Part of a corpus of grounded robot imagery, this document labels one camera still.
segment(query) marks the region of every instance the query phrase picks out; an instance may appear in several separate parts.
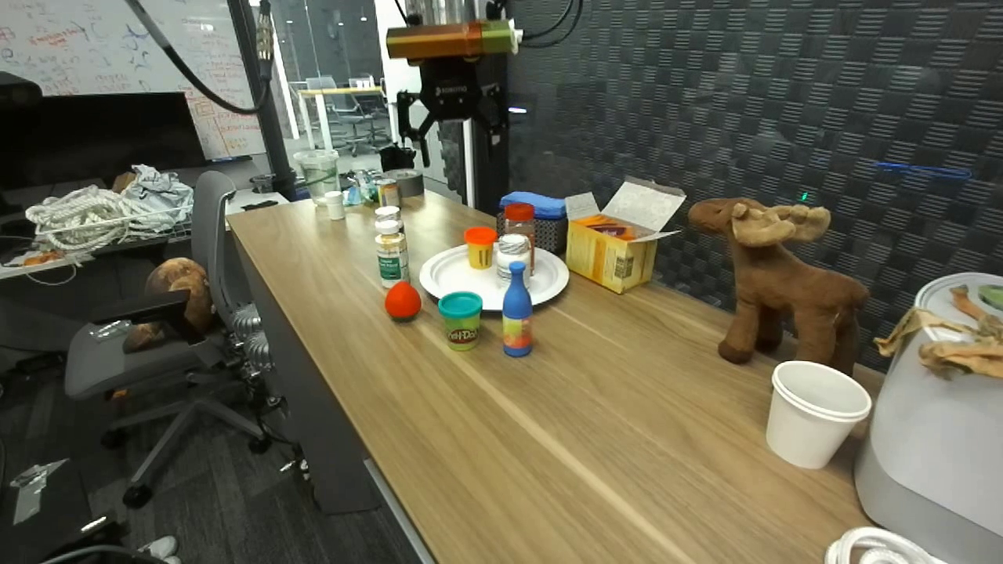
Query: whiteboard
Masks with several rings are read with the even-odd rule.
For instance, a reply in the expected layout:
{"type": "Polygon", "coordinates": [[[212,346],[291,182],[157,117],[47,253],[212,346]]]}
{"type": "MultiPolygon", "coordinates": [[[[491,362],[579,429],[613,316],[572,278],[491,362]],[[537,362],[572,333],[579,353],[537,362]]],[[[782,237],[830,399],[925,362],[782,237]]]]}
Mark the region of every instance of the whiteboard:
{"type": "MultiPolygon", "coordinates": [[[[225,0],[145,0],[191,71],[250,106],[225,0]]],[[[263,153],[257,117],[239,117],[167,58],[125,0],[0,0],[0,70],[51,93],[184,92],[205,160],[263,153]]]]}

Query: yellow box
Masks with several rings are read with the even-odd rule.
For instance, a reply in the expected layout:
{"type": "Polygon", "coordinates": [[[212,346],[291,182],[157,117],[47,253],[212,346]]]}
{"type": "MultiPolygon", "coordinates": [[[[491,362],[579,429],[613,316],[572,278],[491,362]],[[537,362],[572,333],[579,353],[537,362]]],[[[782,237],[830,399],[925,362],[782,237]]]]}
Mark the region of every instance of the yellow box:
{"type": "Polygon", "coordinates": [[[610,292],[641,286],[655,273],[664,223],[682,206],[685,192],[623,178],[618,195],[599,209],[594,198],[565,198],[566,206],[566,269],[610,292]]]}

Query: plush toy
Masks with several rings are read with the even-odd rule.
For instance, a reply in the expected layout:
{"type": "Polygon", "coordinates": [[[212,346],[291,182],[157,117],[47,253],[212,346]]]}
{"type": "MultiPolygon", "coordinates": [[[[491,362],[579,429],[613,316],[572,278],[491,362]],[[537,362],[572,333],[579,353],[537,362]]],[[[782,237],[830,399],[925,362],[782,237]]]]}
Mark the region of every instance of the plush toy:
{"type": "MultiPolygon", "coordinates": [[[[170,257],[162,259],[145,286],[145,294],[167,294],[167,292],[188,292],[184,301],[184,321],[198,333],[205,336],[215,325],[215,307],[209,294],[209,278],[205,269],[188,257],[170,257]]],[[[129,336],[121,342],[125,350],[145,350],[153,346],[170,342],[170,325],[167,321],[133,321],[129,325],[129,336]]]]}
{"type": "Polygon", "coordinates": [[[778,350],[782,320],[796,329],[796,356],[852,371],[855,312],[868,289],[843,273],[793,257],[782,241],[811,241],[830,223],[823,206],[764,206],[757,199],[698,199],[690,225],[723,236],[733,259],[733,321],[717,346],[729,362],[778,350]]]}

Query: monitor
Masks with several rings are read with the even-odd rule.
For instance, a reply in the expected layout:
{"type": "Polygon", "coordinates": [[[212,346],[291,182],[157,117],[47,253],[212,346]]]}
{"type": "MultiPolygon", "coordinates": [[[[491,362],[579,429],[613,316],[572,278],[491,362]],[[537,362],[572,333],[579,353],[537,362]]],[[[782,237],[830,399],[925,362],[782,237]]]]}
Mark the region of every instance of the monitor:
{"type": "Polygon", "coordinates": [[[184,93],[79,93],[0,106],[0,188],[109,182],[131,163],[205,163],[184,93]]]}

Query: white appliance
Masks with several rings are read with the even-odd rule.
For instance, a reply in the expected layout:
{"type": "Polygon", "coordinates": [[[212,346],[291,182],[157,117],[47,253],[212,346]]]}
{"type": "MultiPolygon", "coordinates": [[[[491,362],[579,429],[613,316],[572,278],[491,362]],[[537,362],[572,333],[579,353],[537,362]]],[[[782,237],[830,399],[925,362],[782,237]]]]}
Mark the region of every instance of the white appliance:
{"type": "MultiPolygon", "coordinates": [[[[1003,286],[1003,274],[957,273],[915,294],[943,320],[957,286],[1003,286]]],[[[873,401],[870,433],[855,469],[855,493],[870,520],[910,535],[949,564],[1003,562],[1003,378],[931,374],[918,349],[961,342],[949,329],[921,329],[891,362],[873,401]]]]}

